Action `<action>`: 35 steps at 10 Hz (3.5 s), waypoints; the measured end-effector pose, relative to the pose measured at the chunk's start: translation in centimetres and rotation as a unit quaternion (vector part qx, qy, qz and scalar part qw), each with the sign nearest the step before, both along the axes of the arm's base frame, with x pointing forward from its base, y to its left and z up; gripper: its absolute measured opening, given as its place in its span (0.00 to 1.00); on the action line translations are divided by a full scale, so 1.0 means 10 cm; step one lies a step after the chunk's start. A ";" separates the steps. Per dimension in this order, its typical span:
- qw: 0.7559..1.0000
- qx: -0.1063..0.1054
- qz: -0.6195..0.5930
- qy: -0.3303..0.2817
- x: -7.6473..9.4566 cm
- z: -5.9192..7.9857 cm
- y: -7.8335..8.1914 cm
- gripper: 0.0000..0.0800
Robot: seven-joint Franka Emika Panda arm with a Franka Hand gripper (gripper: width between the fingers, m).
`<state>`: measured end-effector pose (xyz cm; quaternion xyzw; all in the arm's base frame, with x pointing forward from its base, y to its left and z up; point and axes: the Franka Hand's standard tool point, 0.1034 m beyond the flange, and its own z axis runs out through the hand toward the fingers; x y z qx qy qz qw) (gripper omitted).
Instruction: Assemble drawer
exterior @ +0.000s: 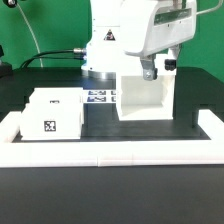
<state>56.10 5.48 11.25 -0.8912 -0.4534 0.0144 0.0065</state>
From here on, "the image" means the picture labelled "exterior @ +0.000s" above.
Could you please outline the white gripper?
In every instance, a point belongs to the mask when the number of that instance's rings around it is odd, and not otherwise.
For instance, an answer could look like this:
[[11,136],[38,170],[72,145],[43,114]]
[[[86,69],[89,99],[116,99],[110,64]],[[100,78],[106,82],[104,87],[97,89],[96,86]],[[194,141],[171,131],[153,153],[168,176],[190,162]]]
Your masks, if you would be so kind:
[[157,79],[155,54],[168,49],[164,61],[174,71],[181,51],[180,43],[193,38],[196,30],[196,0],[125,0],[120,11],[122,50],[140,59],[143,78]]

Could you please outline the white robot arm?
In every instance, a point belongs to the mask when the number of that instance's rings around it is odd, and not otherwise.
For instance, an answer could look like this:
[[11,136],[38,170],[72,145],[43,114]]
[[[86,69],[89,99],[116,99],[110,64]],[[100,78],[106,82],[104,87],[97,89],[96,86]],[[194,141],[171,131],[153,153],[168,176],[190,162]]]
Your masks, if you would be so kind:
[[90,0],[83,74],[100,79],[174,76],[180,45],[196,30],[196,0]]

